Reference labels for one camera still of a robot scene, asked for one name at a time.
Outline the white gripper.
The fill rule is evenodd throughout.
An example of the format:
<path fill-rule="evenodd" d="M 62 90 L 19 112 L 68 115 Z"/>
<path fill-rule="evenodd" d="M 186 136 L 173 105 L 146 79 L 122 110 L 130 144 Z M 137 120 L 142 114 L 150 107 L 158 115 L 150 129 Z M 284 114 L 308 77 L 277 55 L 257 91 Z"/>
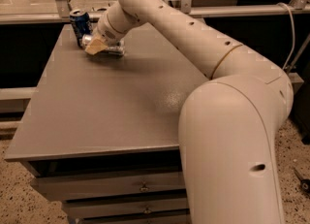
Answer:
<path fill-rule="evenodd" d="M 108 13 L 104 12 L 93 31 L 94 36 L 102 37 L 107 41 L 110 46 L 114 46 L 119 40 L 119 34 L 111 27 L 108 20 Z M 85 52 L 90 55 L 95 55 L 98 52 L 105 50 L 107 48 L 107 44 L 104 40 L 99 38 L 94 38 L 90 41 L 90 43 L 86 46 Z"/>

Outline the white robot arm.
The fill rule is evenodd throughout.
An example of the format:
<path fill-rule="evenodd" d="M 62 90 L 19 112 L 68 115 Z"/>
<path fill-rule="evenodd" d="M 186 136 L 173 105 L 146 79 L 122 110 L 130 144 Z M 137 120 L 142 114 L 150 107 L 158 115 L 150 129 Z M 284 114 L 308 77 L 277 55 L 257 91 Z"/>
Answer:
<path fill-rule="evenodd" d="M 167 0 L 116 0 L 86 50 L 95 54 L 145 23 L 207 78 L 178 124 L 192 224 L 285 224 L 274 140 L 293 106 L 287 74 Z"/>

